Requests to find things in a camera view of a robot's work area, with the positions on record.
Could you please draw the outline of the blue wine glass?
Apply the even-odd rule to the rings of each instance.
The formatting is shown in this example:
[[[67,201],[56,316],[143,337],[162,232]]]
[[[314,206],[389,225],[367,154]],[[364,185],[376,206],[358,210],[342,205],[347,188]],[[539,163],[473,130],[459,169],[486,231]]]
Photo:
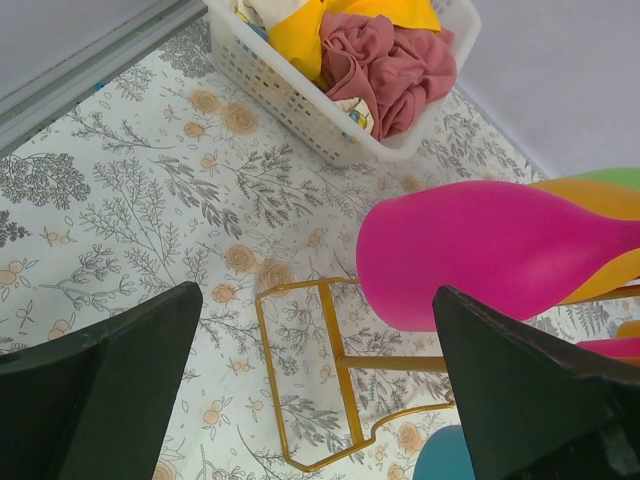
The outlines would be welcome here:
[[[474,480],[471,457],[461,425],[436,431],[419,453],[413,480]]]

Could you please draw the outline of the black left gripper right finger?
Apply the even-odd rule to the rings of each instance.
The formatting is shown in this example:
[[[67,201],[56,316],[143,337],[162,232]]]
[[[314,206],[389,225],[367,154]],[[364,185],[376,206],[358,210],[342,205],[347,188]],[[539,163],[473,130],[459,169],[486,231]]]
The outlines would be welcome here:
[[[453,287],[433,311],[476,478],[638,478],[638,367]]]

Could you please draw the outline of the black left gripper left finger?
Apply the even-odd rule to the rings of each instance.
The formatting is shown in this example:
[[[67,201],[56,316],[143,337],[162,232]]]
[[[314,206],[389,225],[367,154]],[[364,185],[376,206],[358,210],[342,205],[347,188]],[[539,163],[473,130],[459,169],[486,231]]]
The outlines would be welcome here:
[[[152,478],[202,304],[184,282],[2,356],[2,478]]]

